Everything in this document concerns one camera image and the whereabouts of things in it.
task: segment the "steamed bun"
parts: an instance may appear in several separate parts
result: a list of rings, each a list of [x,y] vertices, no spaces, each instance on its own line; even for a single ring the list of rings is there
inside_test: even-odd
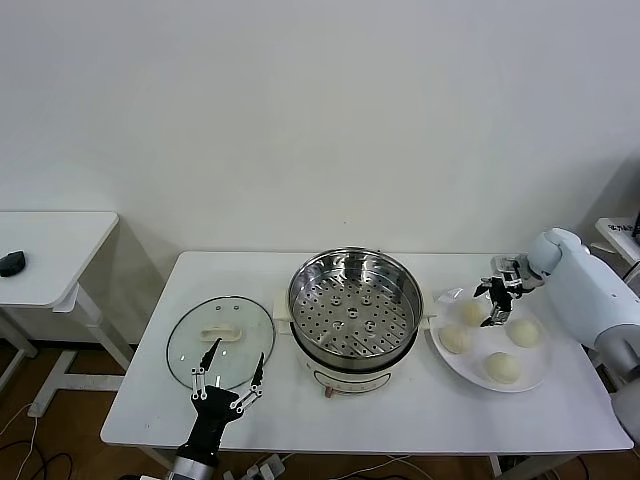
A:
[[[470,327],[479,327],[489,316],[486,307],[475,300],[464,300],[460,302],[460,313],[464,323]]]
[[[484,368],[498,383],[510,384],[520,378],[520,362],[513,355],[496,352],[484,360]]]
[[[460,325],[445,325],[438,330],[438,338],[442,346],[451,353],[467,353],[471,350],[471,336]]]
[[[513,320],[506,328],[508,337],[520,347],[531,348],[540,343],[540,329],[531,320]]]

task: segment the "power strip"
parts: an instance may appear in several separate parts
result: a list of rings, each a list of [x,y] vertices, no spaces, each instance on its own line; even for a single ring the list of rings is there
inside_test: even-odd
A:
[[[262,465],[252,465],[247,474],[240,477],[240,480],[274,480],[284,473],[284,463],[278,454],[273,454],[267,458]],[[233,474],[226,471],[222,474],[223,480],[235,480]]]

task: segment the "small white table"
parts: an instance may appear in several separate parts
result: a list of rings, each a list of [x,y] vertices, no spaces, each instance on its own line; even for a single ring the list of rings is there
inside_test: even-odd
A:
[[[77,302],[85,312],[83,324],[126,370],[133,356],[131,348],[78,284],[80,275],[117,223],[118,215],[113,212],[0,212],[0,256],[22,250],[27,261],[18,275],[0,278],[0,308],[69,312]],[[0,379],[2,387],[22,357],[34,356],[36,350],[4,314],[0,316],[0,333],[18,349]],[[76,352],[61,354],[29,409],[29,416],[44,415],[58,389],[118,389],[120,376],[66,374],[75,355]]]
[[[623,278],[626,283],[640,274],[640,245],[631,236],[634,223],[635,219],[624,217],[601,218],[596,222],[596,229],[631,266]]]
[[[106,443],[175,449],[195,420],[189,390],[167,368],[172,328],[192,307],[243,295],[272,311],[311,254],[183,253],[171,273],[102,428]],[[492,255],[394,254],[435,291],[472,285]],[[551,333],[553,368],[519,394],[482,389],[458,377],[420,334],[392,381],[357,397],[327,399],[279,335],[265,367],[264,396],[230,424],[222,449],[415,455],[558,454],[629,449],[609,396],[582,347],[555,325],[544,292],[525,301]],[[555,463],[547,463],[547,468]]]

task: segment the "glass pot lid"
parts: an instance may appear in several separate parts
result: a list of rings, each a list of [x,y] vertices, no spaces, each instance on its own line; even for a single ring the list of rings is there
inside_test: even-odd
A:
[[[250,380],[260,355],[265,363],[273,349],[275,328],[269,313],[244,297],[217,297],[187,312],[167,343],[167,365],[173,377],[191,388],[191,369],[200,365],[213,343],[222,341],[207,373],[207,383],[230,389]]]

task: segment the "wooden floor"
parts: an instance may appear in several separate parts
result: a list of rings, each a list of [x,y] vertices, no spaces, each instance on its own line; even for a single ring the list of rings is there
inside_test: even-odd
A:
[[[46,348],[33,360],[25,360],[8,387],[0,393],[0,430],[20,407],[31,402],[49,369],[55,363],[59,349]],[[0,346],[0,371],[3,371],[15,351]],[[82,351],[72,371],[78,373],[121,373],[112,359],[101,351]],[[100,440],[100,429],[109,411],[115,394],[105,392],[59,392],[46,415],[39,421],[36,444],[46,458],[56,453],[67,452],[73,458],[73,479],[118,480],[125,474],[146,474],[163,478],[162,467],[135,448],[112,447]],[[28,451],[28,445],[19,445],[5,450],[3,446],[17,440],[29,440],[33,432],[33,419],[26,411],[0,437],[0,479],[13,480],[20,463]],[[216,479],[222,472],[231,470],[239,478],[258,459],[259,453],[220,454],[221,465]],[[640,479],[640,461],[631,453],[584,455],[591,480]],[[294,455],[286,461],[287,470],[283,480],[326,480],[337,478],[360,468],[371,467],[388,460],[380,456],[355,455]],[[490,479],[491,470],[485,457],[412,457],[410,461],[425,470],[433,480],[444,479]],[[40,468],[40,461],[32,455],[25,466],[21,479],[29,480]],[[58,458],[48,468],[48,480],[65,480],[68,463]],[[562,480],[584,480],[585,471],[577,460],[559,469]],[[424,479],[419,472],[399,463],[367,472],[371,478],[387,475],[402,475],[411,480]]]

